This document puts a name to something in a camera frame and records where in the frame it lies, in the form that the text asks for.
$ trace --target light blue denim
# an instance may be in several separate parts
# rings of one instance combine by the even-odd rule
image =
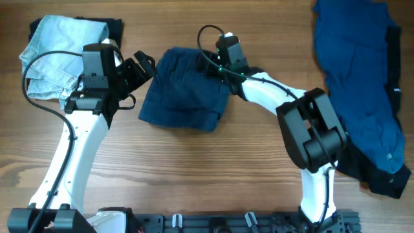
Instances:
[[[81,54],[84,45],[99,43],[108,38],[108,35],[106,23],[47,15],[19,56],[23,71],[33,58],[44,52],[64,50]],[[82,72],[82,57],[69,54],[46,55],[34,62],[27,72],[27,78],[31,79],[27,94],[41,100],[58,98],[63,109],[65,99],[76,88]]]

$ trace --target table surface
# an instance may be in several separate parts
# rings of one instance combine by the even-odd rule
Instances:
[[[39,17],[121,18],[124,57],[143,50],[157,61],[174,46],[195,48],[198,30],[218,25],[239,36],[250,65],[298,89],[326,89],[312,48],[311,1],[97,2],[0,0],[0,232],[6,232],[10,210],[26,207],[40,185],[63,126],[21,94],[18,56],[28,44],[29,23]],[[399,118],[406,165],[414,169],[414,4],[390,1],[389,12],[403,30]],[[216,41],[213,30],[202,37],[206,49],[214,49]],[[133,93],[134,110],[115,115],[89,176],[85,213],[104,206],[161,214],[297,210],[300,171],[287,155],[274,115],[233,96],[213,133],[160,129],[137,119],[148,87],[146,83]],[[59,108],[53,101],[41,103]],[[334,198],[338,208],[359,211],[364,232],[413,231],[413,178],[396,200],[372,194],[366,185],[336,173]]]

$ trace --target black cable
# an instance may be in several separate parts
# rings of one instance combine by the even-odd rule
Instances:
[[[45,204],[43,204],[43,207],[40,210],[40,213],[38,214],[38,216],[36,217],[36,219],[34,220],[29,233],[33,233],[35,232],[35,230],[38,228],[38,225],[41,221],[41,218],[43,216],[43,214],[45,213],[47,207],[50,205],[50,202],[52,201],[53,197],[56,195],[56,189],[58,188],[58,185],[60,183],[60,180],[62,178],[63,172],[65,171],[65,168],[67,166],[67,163],[69,161],[69,157],[71,156],[72,153],[72,149],[73,149],[73,142],[74,142],[74,130],[72,127],[72,124],[66,119],[66,117],[64,117],[63,115],[61,115],[60,113],[58,113],[55,110],[49,109],[45,106],[39,105],[35,102],[33,102],[27,95],[27,91],[25,88],[25,80],[26,80],[26,74],[27,71],[29,70],[30,66],[33,65],[33,63],[35,61],[37,61],[39,58],[49,55],[49,54],[70,54],[70,55],[74,55],[74,56],[80,56],[82,57],[82,54],[77,54],[75,52],[67,52],[67,51],[50,51],[50,52],[45,52],[43,54],[40,54],[39,56],[36,56],[32,61],[30,61],[25,69],[25,71],[23,72],[22,75],[22,79],[21,79],[21,90],[23,92],[23,96],[26,98],[27,102],[29,102],[31,105],[33,105],[34,107],[40,108],[42,110],[45,110],[46,112],[52,113],[53,115],[56,115],[57,117],[59,117],[60,119],[62,119],[62,121],[64,121],[64,123],[66,124],[66,126],[69,129],[69,146],[67,148],[67,152],[66,152],[66,156],[62,162],[62,166],[59,169],[58,175],[56,176],[56,179],[52,185],[52,188],[50,189],[50,191],[47,193],[47,198],[45,201]]]
[[[203,26],[200,29],[199,33],[197,34],[197,45],[199,47],[200,53],[204,57],[204,59],[206,59],[211,65],[213,65],[214,67],[216,67],[218,69],[221,69],[224,72],[227,72],[227,73],[232,74],[232,75],[236,75],[236,76],[238,76],[240,78],[243,78],[244,80],[248,78],[250,80],[255,80],[255,81],[259,81],[259,82],[270,83],[272,85],[275,85],[276,87],[279,87],[282,91],[286,92],[288,95],[290,95],[291,97],[293,97],[293,99],[295,99],[295,100],[298,99],[298,97],[296,95],[294,95],[289,89],[284,88],[282,85],[280,85],[280,84],[278,84],[276,82],[273,82],[273,81],[270,81],[270,80],[267,80],[267,79],[264,79],[264,78],[255,78],[255,77],[246,76],[246,75],[243,75],[243,74],[239,74],[239,73],[233,72],[233,71],[228,70],[228,69],[226,69],[224,67],[221,67],[220,65],[216,64],[214,61],[212,61],[211,59],[209,59],[209,57],[207,57],[207,55],[205,55],[205,53],[202,51],[202,47],[201,47],[201,44],[200,44],[201,32],[203,32],[203,30],[206,29],[206,28],[215,28],[218,31],[220,31],[220,33],[222,35],[224,35],[224,32],[223,32],[223,30],[221,30],[221,28],[219,28],[219,27],[217,27],[215,25],[205,25],[205,26]]]
[[[302,110],[302,113],[305,115],[305,118],[309,121],[310,128],[312,129],[312,132],[313,132],[313,134],[316,137],[316,141],[318,141],[318,144],[321,146],[322,152],[325,154],[327,161],[331,164],[331,166],[334,169],[336,169],[336,166],[335,166],[334,161],[332,161],[331,157],[329,156],[328,149],[322,143],[322,139],[321,139],[321,137],[320,137],[320,135],[318,133],[318,130],[316,129],[316,127],[312,123],[312,118],[311,118],[309,112],[307,111],[307,109],[305,108],[305,106],[303,106],[302,103],[299,103],[299,107]]]
[[[325,182],[326,182],[326,193],[325,193],[325,204],[323,207],[323,213],[321,219],[319,220],[318,225],[315,227],[315,232],[319,232],[323,225],[323,221],[325,220],[326,212],[329,208],[329,171],[334,169],[333,167],[328,167],[325,171]]]
[[[119,110],[131,110],[131,109],[133,109],[135,107],[135,104],[136,104],[136,98],[135,98],[135,96],[133,96],[131,93],[128,93],[128,96],[131,97],[132,101],[134,102],[134,105],[129,106],[129,107],[119,107],[118,108]]]
[[[84,75],[84,74],[80,74],[80,75],[79,75],[79,77],[78,77],[78,81],[76,82],[76,86],[75,86],[75,89],[74,89],[75,91],[77,91],[77,90],[79,89],[80,82],[82,81],[83,75]]]

